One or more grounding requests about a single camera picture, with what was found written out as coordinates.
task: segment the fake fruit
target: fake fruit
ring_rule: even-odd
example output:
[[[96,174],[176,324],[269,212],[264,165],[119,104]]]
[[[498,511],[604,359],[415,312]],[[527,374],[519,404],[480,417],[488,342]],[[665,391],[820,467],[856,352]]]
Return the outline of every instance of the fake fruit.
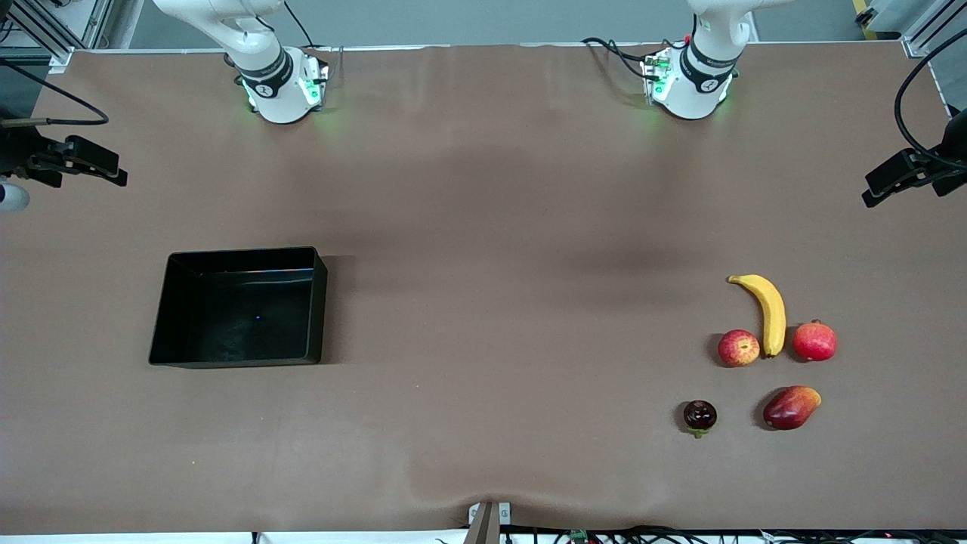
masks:
[[[718,341],[718,356],[730,367],[744,367],[759,356],[759,341],[747,330],[730,330]]]
[[[729,276],[728,283],[748,289],[762,307],[762,349],[766,357],[775,357],[785,343],[785,304],[772,282],[758,274]]]
[[[822,402],[823,399],[812,387],[793,385],[779,391],[762,410],[762,417],[773,429],[799,429]]]
[[[689,431],[692,431],[696,438],[707,435],[718,420],[716,407],[706,401],[691,401],[685,405],[682,415],[685,417],[685,424]]]
[[[836,353],[836,333],[814,319],[796,329],[792,347],[806,361],[825,361]]]

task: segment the metal frame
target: metal frame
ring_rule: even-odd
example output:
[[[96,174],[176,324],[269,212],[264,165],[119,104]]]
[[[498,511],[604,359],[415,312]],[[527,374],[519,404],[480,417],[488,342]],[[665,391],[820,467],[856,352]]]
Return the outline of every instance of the metal frame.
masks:
[[[9,17],[29,35],[39,47],[24,51],[5,51],[6,58],[31,60],[50,58],[50,66],[57,71],[71,60],[75,49],[93,49],[103,33],[103,20],[114,0],[95,0],[94,9],[84,25],[84,33],[77,36],[38,0],[14,0]]]
[[[900,37],[907,56],[926,56],[937,44],[959,30],[953,23],[959,15],[967,17],[967,0],[935,0]]]

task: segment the wire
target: wire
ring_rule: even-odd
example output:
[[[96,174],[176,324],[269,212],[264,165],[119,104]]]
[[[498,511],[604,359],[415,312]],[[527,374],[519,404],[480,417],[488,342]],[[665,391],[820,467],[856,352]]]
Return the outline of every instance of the wire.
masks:
[[[256,16],[255,16],[255,20],[257,20],[257,21],[258,21],[258,22],[259,22],[259,23],[260,23],[260,24],[261,24],[262,26],[264,26],[264,27],[266,27],[266,28],[268,28],[268,29],[269,29],[269,30],[271,30],[272,32],[275,32],[275,31],[276,31],[276,29],[275,29],[275,28],[273,28],[273,26],[272,26],[271,24],[269,24],[269,23],[267,23],[267,22],[265,22],[265,19],[263,19],[263,18],[262,18],[261,16],[259,16],[259,15],[256,15]]]
[[[667,39],[662,40],[661,41],[661,44],[664,45],[664,46],[666,46],[666,47],[671,47],[673,49],[678,49],[678,50],[682,50],[682,49],[688,47],[687,45],[675,45],[674,43],[668,41]]]
[[[303,23],[299,20],[298,17],[296,17],[295,12],[293,12],[292,8],[289,7],[288,0],[286,0],[285,2],[282,2],[282,5],[285,6],[285,10],[289,12],[290,15],[292,15],[292,20],[296,21],[296,24],[299,25],[299,30],[303,31],[303,36],[306,37],[305,47],[319,47],[319,45],[317,45],[316,42],[314,42],[312,38],[309,36],[308,32],[306,31],[306,27],[303,26]]]
[[[834,534],[829,534],[824,531],[818,531],[817,535],[812,534],[801,534],[791,530],[773,530],[773,537],[779,537],[775,540],[775,544],[853,544],[855,540],[860,538],[869,538],[876,536],[875,530],[867,530],[864,532],[857,533],[854,536],[844,536],[839,537]],[[894,536],[903,533],[904,531],[891,531]],[[916,540],[920,541],[920,544],[928,544],[923,539],[916,537]]]
[[[645,74],[640,73],[634,66],[631,65],[630,62],[628,62],[628,61],[641,62],[641,61],[643,61],[645,59],[645,57],[639,57],[639,56],[632,55],[630,53],[625,53],[624,51],[622,51],[618,47],[617,44],[614,43],[614,40],[610,40],[610,41],[606,42],[606,41],[602,40],[601,38],[594,38],[594,37],[592,37],[592,38],[585,38],[584,40],[581,40],[581,42],[583,44],[585,44],[585,45],[590,45],[590,44],[600,44],[600,45],[603,45],[605,49],[607,49],[608,51],[610,51],[610,52],[618,55],[618,58],[621,59],[621,62],[625,63],[625,67],[628,68],[628,70],[632,74],[635,74],[636,76],[641,77],[642,79],[648,79],[649,81],[658,81],[659,80],[659,78],[657,76],[648,76],[648,75],[645,75]]]
[[[964,36],[967,36],[967,28],[961,30],[960,32],[957,32],[956,34],[948,38],[945,42],[943,42],[942,44],[938,45],[935,49],[930,51],[929,54],[927,54],[926,57],[924,57],[923,60],[921,60],[920,63],[917,64],[917,67],[913,69],[913,72],[911,72],[910,75],[908,75],[907,78],[903,80],[903,84],[901,84],[899,90],[896,91],[896,100],[894,101],[894,118],[896,119],[896,127],[900,129],[900,133],[903,135],[903,138],[906,139],[907,142],[909,142],[910,145],[913,146],[913,148],[916,149],[917,152],[920,153],[921,155],[927,156],[928,158],[934,161],[937,161],[938,163],[941,163],[947,166],[953,166],[955,168],[967,168],[967,164],[964,164],[963,162],[948,161],[947,159],[944,159],[943,157],[923,147],[923,144],[918,142],[917,139],[914,138],[912,134],[910,134],[910,130],[907,129],[906,123],[903,122],[903,113],[900,111],[900,106],[903,102],[903,94],[906,93],[907,87],[910,86],[910,83],[913,81],[914,77],[916,77],[917,74],[920,73],[920,70],[923,70],[923,67],[926,66],[928,62],[930,62],[930,59],[937,56],[937,54],[940,53],[940,51],[943,51],[944,49],[949,47],[957,40],[963,38]]]
[[[26,70],[23,70],[19,66],[15,66],[15,65],[11,64],[5,58],[0,57],[0,66],[6,66],[7,68],[13,70],[14,72],[19,73],[21,76],[27,77],[28,79],[32,79],[32,80],[38,82],[39,84],[43,85],[44,87],[46,87],[46,88],[48,88],[48,89],[50,89],[50,90],[52,90],[52,91],[54,91],[54,92],[56,92],[56,93],[58,93],[60,95],[63,95],[65,97],[73,100],[74,102],[76,102],[76,103],[78,103],[78,104],[80,104],[80,105],[88,108],[89,110],[91,110],[92,112],[94,112],[95,114],[97,114],[100,117],[100,119],[51,119],[51,118],[47,117],[47,118],[45,118],[45,123],[47,125],[84,125],[84,126],[104,125],[109,120],[107,118],[107,114],[106,113],[104,113],[103,111],[97,109],[96,107],[94,107],[93,105],[91,105],[91,103],[89,103],[89,102],[87,102],[87,101],[85,101],[85,100],[83,100],[81,98],[78,98],[74,94],[71,94],[71,93],[65,91],[64,89],[58,87],[57,85],[54,85],[53,83],[48,83],[48,82],[44,81],[43,79],[40,79],[39,77],[34,76],[33,74],[27,72]]]
[[[645,540],[647,544],[655,544],[662,540],[670,542],[672,544],[682,544],[680,540],[675,537],[684,538],[689,544],[708,544],[705,540],[693,535],[688,534],[684,531],[673,529],[671,527],[661,527],[661,526],[638,526],[630,529],[630,532],[635,536],[637,540],[644,540],[643,535],[654,536],[651,540]]]
[[[0,23],[0,32],[5,32],[3,37],[0,38],[0,44],[3,44],[8,38],[10,38],[11,33],[22,31],[16,27],[13,21],[4,19],[3,23]]]

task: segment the white knob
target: white knob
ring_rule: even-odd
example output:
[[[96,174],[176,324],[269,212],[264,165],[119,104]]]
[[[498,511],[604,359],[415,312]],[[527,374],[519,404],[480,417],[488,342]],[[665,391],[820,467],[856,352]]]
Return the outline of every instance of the white knob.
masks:
[[[29,203],[30,193],[26,189],[13,183],[0,183],[0,212],[18,212]]]

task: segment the table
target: table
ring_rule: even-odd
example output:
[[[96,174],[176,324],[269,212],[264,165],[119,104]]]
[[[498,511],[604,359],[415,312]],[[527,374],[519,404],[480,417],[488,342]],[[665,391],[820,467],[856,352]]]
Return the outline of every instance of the table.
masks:
[[[967,526],[967,192],[860,199],[903,146],[899,44],[751,45],[697,122],[600,48],[327,58],[328,108],[291,126],[220,55],[52,79],[111,116],[82,134],[131,180],[0,217],[4,532],[440,529],[480,499],[521,525]],[[929,77],[905,113],[940,137]],[[331,272],[329,364],[148,365],[168,254],[298,245]],[[720,367],[717,335],[761,326],[740,273],[836,358]],[[763,429],[793,384],[822,407]],[[692,399],[718,407],[701,440]]]

